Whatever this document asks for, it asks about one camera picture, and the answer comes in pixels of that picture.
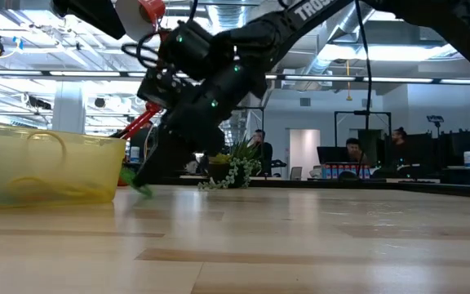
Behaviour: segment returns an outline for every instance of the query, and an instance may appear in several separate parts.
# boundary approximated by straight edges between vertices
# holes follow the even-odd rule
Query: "white label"
[[[333,1],[334,0],[309,0],[309,2],[295,9],[295,14],[300,16],[302,20],[306,20]]]

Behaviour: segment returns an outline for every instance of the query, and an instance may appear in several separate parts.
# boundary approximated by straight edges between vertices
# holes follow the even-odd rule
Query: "white door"
[[[313,167],[320,165],[317,153],[317,147],[320,145],[320,130],[290,129],[288,168],[302,167],[302,179],[309,178]]]

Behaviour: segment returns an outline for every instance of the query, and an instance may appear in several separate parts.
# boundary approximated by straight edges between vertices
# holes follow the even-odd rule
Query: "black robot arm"
[[[240,29],[211,36],[197,23],[181,22],[167,34],[159,60],[169,69],[147,72],[138,96],[156,96],[161,87],[144,87],[148,80],[175,82],[171,75],[186,73],[199,86],[171,90],[162,105],[167,112],[159,127],[157,148],[149,155],[134,184],[141,186],[180,169],[193,151],[219,152],[224,145],[220,123],[231,116],[249,93],[262,96],[265,74],[306,33],[354,0],[302,0],[283,11],[269,12]],[[464,0],[366,0],[379,11],[392,12],[413,25],[435,29],[470,61],[470,2]]]

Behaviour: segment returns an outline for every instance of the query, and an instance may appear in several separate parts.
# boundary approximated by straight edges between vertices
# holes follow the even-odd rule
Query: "translucent yellow container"
[[[125,143],[0,126],[0,207],[112,201]]]

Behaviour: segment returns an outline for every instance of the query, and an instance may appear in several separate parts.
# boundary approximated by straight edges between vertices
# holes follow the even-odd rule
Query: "potted plant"
[[[208,159],[209,182],[199,183],[201,189],[227,189],[247,187],[251,173],[260,168],[260,162],[253,159],[257,148],[241,140],[230,148],[229,154],[217,154]]]

